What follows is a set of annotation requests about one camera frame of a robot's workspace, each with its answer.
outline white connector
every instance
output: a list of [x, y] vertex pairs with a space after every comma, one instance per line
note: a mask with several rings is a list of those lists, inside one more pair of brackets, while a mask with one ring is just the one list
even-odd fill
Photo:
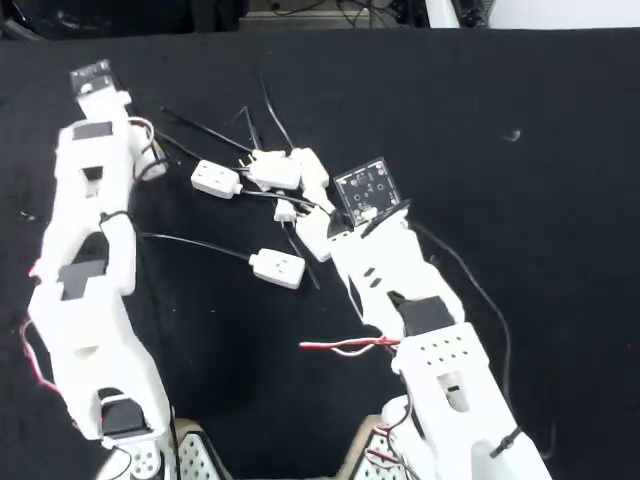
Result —
[[196, 190], [225, 199], [242, 191], [238, 172], [208, 160], [198, 162], [191, 175], [191, 184]]
[[256, 277], [293, 290], [300, 286], [305, 268], [304, 259], [266, 248], [251, 255], [249, 265]]
[[310, 148], [294, 148], [291, 150], [289, 159], [300, 164], [303, 189], [314, 186], [327, 188], [329, 186], [329, 173], [313, 150]]
[[321, 263], [331, 258], [327, 239], [329, 221], [329, 216], [319, 207], [315, 207], [310, 214], [296, 220], [296, 235]]
[[245, 176], [261, 190], [295, 190], [300, 185], [300, 163], [287, 158], [285, 152], [254, 150], [252, 156], [255, 161], [247, 166]]
[[276, 204], [276, 211], [273, 214], [273, 220], [276, 222], [294, 222], [297, 217], [296, 209], [293, 207], [293, 203], [289, 200], [282, 198], [278, 199]]

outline red and white wire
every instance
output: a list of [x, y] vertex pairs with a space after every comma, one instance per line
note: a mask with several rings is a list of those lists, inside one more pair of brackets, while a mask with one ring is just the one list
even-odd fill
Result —
[[400, 343], [399, 340], [392, 340], [390, 338], [385, 337], [384, 335], [381, 337], [365, 337], [365, 338], [350, 338], [347, 340], [341, 340], [339, 342], [300, 342], [300, 348], [303, 350], [337, 350], [337, 353], [364, 353], [364, 348], [361, 350], [357, 350], [356, 352], [345, 352], [341, 350], [342, 347], [359, 347], [363, 346], [373, 347], [375, 345], [398, 345]]
[[22, 340], [22, 348], [24, 348], [24, 353], [27, 356], [27, 359], [29, 359], [29, 363], [31, 364], [31, 370], [33, 371], [33, 374], [36, 377], [38, 384], [60, 395], [60, 390], [58, 390], [58, 387], [56, 387], [53, 383], [51, 383], [49, 380], [44, 378], [44, 376], [42, 375], [42, 370], [40, 370], [40, 364], [38, 363], [38, 357], [36, 356], [36, 352], [33, 350], [33, 347], [29, 343], [29, 340], [27, 340], [27, 328], [32, 323], [33, 322], [31, 320], [27, 320], [24, 323], [24, 325], [20, 327], [20, 339]]

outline white wire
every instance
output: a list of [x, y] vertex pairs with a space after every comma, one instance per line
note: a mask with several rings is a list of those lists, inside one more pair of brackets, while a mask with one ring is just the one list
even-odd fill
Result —
[[375, 343], [371, 345], [366, 345], [362, 347], [360, 350], [355, 350], [353, 352], [346, 352], [344, 350], [340, 350], [339, 348], [334, 347], [331, 349], [331, 351], [337, 353], [338, 355], [342, 355], [343, 357], [359, 357], [363, 353], [367, 353], [369, 350], [371, 350], [375, 346], [376, 346]]
[[136, 123], [138, 124], [142, 124], [146, 130], [147, 130], [147, 144], [144, 146], [144, 148], [142, 149], [141, 153], [146, 152], [147, 150], [149, 150], [152, 146], [153, 146], [153, 142], [155, 141], [156, 138], [156, 131], [153, 128], [153, 123], [151, 123], [149, 120], [147, 120], [146, 118], [143, 117], [129, 117], [129, 123], [135, 125]]

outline black cable tie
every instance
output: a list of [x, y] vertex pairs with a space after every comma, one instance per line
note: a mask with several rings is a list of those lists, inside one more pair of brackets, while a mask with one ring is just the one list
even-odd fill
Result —
[[498, 447], [493, 452], [491, 452], [489, 456], [491, 458], [496, 458], [498, 455], [504, 452], [507, 448], [511, 448], [511, 446], [513, 445], [513, 442], [515, 442], [516, 438], [521, 433], [522, 433], [522, 428], [520, 428], [520, 426], [517, 426], [513, 432], [511, 432], [509, 435], [507, 435], [502, 439], [502, 441], [500, 442], [500, 445], [498, 445]]

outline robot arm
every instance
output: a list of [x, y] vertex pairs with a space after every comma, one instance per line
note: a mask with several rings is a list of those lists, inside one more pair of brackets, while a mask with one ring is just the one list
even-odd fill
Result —
[[391, 366], [408, 395], [385, 405], [381, 428], [420, 480], [550, 479], [517, 426], [460, 299], [424, 261], [407, 213], [401, 208], [373, 230], [365, 222], [329, 237], [362, 322], [401, 340]]
[[[130, 99], [116, 91], [106, 61], [74, 72], [72, 83], [88, 118], [60, 132], [29, 315], [80, 432], [144, 457], [144, 465], [131, 462], [136, 478], [173, 478], [169, 401], [122, 299], [135, 289], [135, 232], [126, 215], [114, 215], [128, 209], [134, 175], [155, 153], [143, 151], [149, 131], [129, 118]], [[158, 165], [149, 176], [163, 172]], [[105, 389], [119, 393], [105, 396]]]

